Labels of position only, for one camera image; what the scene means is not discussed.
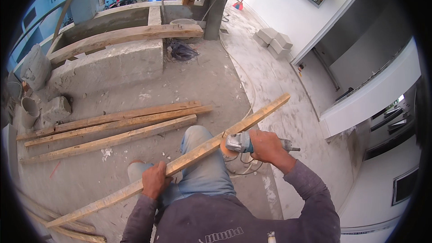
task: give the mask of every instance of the leg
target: leg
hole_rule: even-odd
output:
[[[145,164],[141,160],[134,160],[127,167],[127,175],[129,176],[129,182],[133,183],[140,180],[143,177],[143,172],[149,169],[153,164]],[[170,185],[165,189],[165,191],[159,197],[159,202],[161,207],[170,205],[175,200],[184,198],[178,189],[178,185],[170,183]]]
[[[198,125],[189,127],[181,141],[181,154],[189,152],[211,138],[213,136],[205,127]],[[198,192],[207,195],[236,194],[220,149],[184,169],[182,174],[183,179],[178,186],[184,197]]]

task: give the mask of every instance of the gray bucket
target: gray bucket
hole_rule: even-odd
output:
[[[22,125],[26,129],[32,128],[40,115],[38,105],[35,100],[24,97],[21,100],[21,107],[24,109],[24,113],[22,113]]]

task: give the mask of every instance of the red broom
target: red broom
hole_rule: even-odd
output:
[[[243,0],[234,3],[233,7],[241,11],[243,9]]]

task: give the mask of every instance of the long sleeve shirt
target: long sleeve shirt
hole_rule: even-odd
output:
[[[340,220],[321,178],[299,160],[284,180],[305,201],[296,219],[264,220],[254,217],[235,197],[196,193],[166,208],[155,235],[155,243],[197,242],[339,242]],[[157,202],[142,195],[123,233],[123,243],[149,242]]]

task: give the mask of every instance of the building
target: building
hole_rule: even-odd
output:
[[[407,206],[420,158],[413,112],[419,57],[398,2],[243,3],[263,27],[291,39],[286,63],[310,97],[323,138],[330,143],[351,133],[349,140],[354,133],[363,144],[354,183],[337,207],[341,242],[384,242]]]

